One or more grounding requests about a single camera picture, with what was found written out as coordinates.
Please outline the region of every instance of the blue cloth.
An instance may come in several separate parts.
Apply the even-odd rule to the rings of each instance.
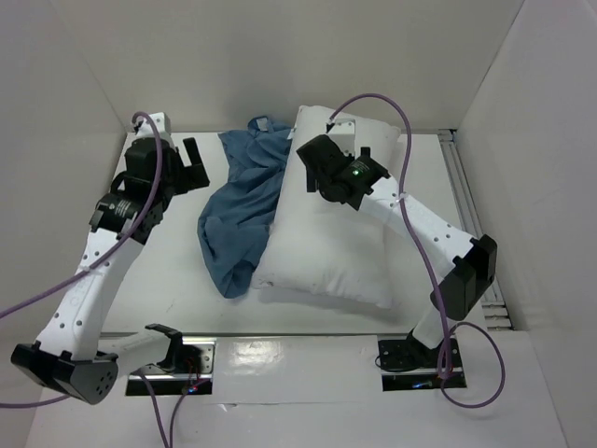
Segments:
[[[249,288],[265,250],[291,144],[280,121],[257,117],[247,127],[219,135],[228,183],[205,205],[197,229],[207,270],[229,299]]]

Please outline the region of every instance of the crumpled blue cloth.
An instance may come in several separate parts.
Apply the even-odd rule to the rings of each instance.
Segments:
[[[197,228],[207,270],[229,299],[249,288],[265,250],[291,144],[281,121],[257,117],[247,128],[219,135],[228,183],[205,205]]]

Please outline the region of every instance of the robotic arm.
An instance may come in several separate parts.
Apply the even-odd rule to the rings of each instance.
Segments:
[[[149,212],[118,251],[91,268],[131,228],[149,197],[157,148],[144,120],[135,128],[135,139],[125,153],[126,171],[115,177],[91,216],[87,246],[77,269],[77,273],[89,273],[67,290],[35,343],[17,345],[11,357],[36,383],[90,404],[104,399],[120,375],[146,364],[160,361],[157,364],[168,371],[189,357],[199,362],[197,349],[182,344],[180,331],[157,324],[127,338],[98,343],[124,276],[160,224],[172,197],[209,185],[195,140],[184,141],[191,160],[190,166],[184,166],[170,136],[168,117],[159,113],[151,118],[160,132],[162,168]]]
[[[297,150],[307,168],[307,190],[319,190],[324,199],[348,203],[354,210],[377,218],[412,241],[399,202],[404,201],[410,222],[428,254],[439,284],[450,326],[466,318],[495,276],[497,244],[487,235],[478,240],[454,228],[409,194],[400,196],[397,181],[362,147],[354,155],[353,120],[337,119],[327,133]],[[437,300],[431,303],[410,333],[428,350],[443,339]]]

